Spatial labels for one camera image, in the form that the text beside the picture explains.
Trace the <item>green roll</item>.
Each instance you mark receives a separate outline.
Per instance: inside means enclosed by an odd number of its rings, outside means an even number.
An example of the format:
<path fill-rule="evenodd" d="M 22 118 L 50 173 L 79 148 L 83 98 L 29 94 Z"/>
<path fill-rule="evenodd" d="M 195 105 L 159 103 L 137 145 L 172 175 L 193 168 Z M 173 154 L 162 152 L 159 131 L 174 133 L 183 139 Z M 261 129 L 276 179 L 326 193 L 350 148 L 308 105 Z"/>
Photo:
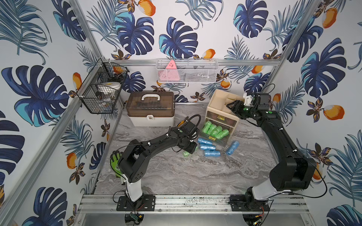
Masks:
<path fill-rule="evenodd" d="M 211 124 L 210 128 L 207 131 L 208 135 L 211 135 L 211 133 L 217 128 L 217 125 Z"/>
<path fill-rule="evenodd" d="M 224 137 L 226 137 L 228 135 L 229 135 L 229 130 L 224 129 L 216 135 L 216 139 L 223 139 Z"/>
<path fill-rule="evenodd" d="M 187 151 L 184 151 L 183 152 L 183 156 L 184 157 L 188 157 L 188 156 L 190 156 L 191 155 L 191 153 L 189 153 L 189 152 L 187 152 Z"/>
<path fill-rule="evenodd" d="M 222 131 L 222 126 L 217 126 L 217 128 L 211 133 L 212 137 L 216 137 L 218 133 Z"/>
<path fill-rule="evenodd" d="M 208 130 L 210 129 L 211 125 L 212 125 L 212 123 L 210 121 L 207 121 L 202 129 L 202 132 L 207 133 Z"/>

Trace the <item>beige drawer organizer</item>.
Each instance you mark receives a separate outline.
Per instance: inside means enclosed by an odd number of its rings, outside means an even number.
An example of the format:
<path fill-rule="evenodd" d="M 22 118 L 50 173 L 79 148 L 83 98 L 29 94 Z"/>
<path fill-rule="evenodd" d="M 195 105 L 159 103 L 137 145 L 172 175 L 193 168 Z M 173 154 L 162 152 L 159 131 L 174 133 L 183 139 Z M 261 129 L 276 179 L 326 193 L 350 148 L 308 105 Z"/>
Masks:
<path fill-rule="evenodd" d="M 206 121 L 211 121 L 229 130 L 229 136 L 232 136 L 239 118 L 227 107 L 228 104 L 236 100 L 244 100 L 243 97 L 217 89 L 210 99 L 206 108 Z"/>

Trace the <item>clear bottom drawer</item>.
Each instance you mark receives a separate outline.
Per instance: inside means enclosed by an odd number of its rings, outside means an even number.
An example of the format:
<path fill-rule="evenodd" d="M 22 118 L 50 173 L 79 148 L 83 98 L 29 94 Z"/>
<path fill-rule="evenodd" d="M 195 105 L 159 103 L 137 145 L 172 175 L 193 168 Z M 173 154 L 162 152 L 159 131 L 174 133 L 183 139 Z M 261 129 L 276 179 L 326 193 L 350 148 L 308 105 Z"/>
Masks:
<path fill-rule="evenodd" d="M 206 120 L 199 136 L 219 146 L 225 147 L 232 136 L 233 130 L 233 127 L 213 120 Z"/>

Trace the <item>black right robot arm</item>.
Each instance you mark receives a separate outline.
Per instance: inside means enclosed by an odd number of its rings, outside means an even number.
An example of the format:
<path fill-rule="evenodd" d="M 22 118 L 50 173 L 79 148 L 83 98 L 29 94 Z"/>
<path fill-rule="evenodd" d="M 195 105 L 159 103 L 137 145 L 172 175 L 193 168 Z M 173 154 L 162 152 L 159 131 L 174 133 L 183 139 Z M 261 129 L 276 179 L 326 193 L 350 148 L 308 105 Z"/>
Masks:
<path fill-rule="evenodd" d="M 243 100 L 227 104 L 227 108 L 240 119 L 251 118 L 256 121 L 257 127 L 270 141 L 278 160 L 266 181 L 248 188 L 244 195 L 231 196 L 230 204 L 233 208 L 258 211 L 266 207 L 268 199 L 274 196 L 307 189 L 316 170 L 316 164 L 298 150 L 284 129 L 280 115 L 270 109 L 269 97 L 266 93 L 244 94 Z"/>

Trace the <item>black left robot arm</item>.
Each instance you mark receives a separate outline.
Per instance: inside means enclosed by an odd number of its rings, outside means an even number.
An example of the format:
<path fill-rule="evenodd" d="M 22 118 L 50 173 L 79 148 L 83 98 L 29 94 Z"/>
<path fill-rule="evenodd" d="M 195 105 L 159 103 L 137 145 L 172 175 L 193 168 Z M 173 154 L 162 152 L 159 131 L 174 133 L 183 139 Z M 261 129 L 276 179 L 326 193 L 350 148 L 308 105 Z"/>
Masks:
<path fill-rule="evenodd" d="M 118 162 L 126 184 L 126 207 L 135 211 L 143 207 L 141 179 L 146 174 L 150 160 L 162 151 L 174 147 L 193 154 L 197 147 L 194 139 L 199 132 L 197 125 L 187 121 L 181 127 L 170 127 L 165 134 L 157 138 L 147 141 L 134 139 L 127 145 Z"/>

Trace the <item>yellow black pliers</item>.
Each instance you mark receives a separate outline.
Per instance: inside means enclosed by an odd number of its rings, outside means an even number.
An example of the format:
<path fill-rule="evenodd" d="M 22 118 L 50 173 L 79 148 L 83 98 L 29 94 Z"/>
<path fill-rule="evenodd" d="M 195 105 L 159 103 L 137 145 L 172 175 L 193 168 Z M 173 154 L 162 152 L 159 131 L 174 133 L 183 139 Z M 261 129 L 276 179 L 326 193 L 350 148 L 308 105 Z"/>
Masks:
<path fill-rule="evenodd" d="M 183 126 L 183 125 L 187 122 L 188 119 L 189 119 L 189 117 L 184 118 L 184 119 L 177 125 L 177 127 L 180 128 L 181 126 Z"/>

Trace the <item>blue roll top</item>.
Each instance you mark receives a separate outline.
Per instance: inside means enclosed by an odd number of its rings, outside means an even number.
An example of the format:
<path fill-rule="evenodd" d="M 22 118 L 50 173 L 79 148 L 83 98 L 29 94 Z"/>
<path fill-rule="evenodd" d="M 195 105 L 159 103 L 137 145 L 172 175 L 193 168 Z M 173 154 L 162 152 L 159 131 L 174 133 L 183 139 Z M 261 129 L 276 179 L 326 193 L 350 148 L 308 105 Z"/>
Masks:
<path fill-rule="evenodd" d="M 212 145 L 213 142 L 207 139 L 203 139 L 201 137 L 198 138 L 198 142 L 202 145 Z"/>

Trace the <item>brown lidded storage box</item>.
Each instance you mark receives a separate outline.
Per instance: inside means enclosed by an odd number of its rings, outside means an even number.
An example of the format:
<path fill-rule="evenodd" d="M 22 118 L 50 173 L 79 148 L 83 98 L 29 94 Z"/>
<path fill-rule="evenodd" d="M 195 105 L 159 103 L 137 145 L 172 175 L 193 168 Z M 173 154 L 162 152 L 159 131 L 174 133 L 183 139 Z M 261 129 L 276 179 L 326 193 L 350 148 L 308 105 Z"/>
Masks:
<path fill-rule="evenodd" d="M 175 116 L 174 93 L 133 92 L 126 104 L 126 111 L 136 127 L 172 127 Z"/>

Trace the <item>pink triangle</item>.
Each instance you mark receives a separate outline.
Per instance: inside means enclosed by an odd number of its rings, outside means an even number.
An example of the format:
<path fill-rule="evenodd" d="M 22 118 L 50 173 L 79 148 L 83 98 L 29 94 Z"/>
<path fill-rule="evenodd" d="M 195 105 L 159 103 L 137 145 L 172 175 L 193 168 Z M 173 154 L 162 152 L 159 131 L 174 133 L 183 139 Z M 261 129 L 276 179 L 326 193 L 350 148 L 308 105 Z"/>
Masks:
<path fill-rule="evenodd" d="M 161 82 L 177 82 L 180 80 L 180 75 L 174 60 L 171 60 L 165 69 L 159 71 L 159 79 Z"/>

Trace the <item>green work glove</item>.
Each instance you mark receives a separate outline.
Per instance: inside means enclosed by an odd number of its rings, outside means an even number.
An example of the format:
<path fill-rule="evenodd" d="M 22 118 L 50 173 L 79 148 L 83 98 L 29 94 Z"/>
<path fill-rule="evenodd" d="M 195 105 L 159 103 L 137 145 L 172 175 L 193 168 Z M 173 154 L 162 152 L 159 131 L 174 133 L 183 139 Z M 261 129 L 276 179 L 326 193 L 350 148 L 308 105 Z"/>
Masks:
<path fill-rule="evenodd" d="M 119 165 L 118 165 L 118 162 L 121 158 L 121 153 L 116 150 L 116 151 L 113 151 L 111 156 L 110 156 L 110 167 L 111 169 L 114 171 L 114 173 L 116 174 L 116 177 L 118 178 L 122 178 L 123 177 L 123 174 L 119 168 Z"/>

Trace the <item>white tape roll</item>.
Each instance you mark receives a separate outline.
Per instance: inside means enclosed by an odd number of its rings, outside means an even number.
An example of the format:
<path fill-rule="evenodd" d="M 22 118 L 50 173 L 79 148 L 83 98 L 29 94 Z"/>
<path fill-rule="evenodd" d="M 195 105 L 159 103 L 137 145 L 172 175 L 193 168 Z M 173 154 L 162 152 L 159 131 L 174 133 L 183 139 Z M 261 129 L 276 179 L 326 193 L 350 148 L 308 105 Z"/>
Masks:
<path fill-rule="evenodd" d="M 110 93 L 120 90 L 121 83 L 119 82 L 105 82 L 97 85 L 97 90 L 103 93 Z"/>

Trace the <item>clear wall tray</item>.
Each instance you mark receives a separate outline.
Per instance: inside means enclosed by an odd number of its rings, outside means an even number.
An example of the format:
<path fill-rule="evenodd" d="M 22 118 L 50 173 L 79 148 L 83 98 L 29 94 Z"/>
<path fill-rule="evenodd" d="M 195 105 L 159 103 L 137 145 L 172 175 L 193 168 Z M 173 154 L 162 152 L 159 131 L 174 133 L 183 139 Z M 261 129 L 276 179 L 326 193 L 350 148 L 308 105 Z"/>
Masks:
<path fill-rule="evenodd" d="M 174 60 L 180 75 L 177 82 L 161 82 L 159 71 L 165 69 L 167 64 Z M 158 59 L 156 70 L 160 83 L 214 83 L 216 82 L 219 64 L 214 59 Z"/>

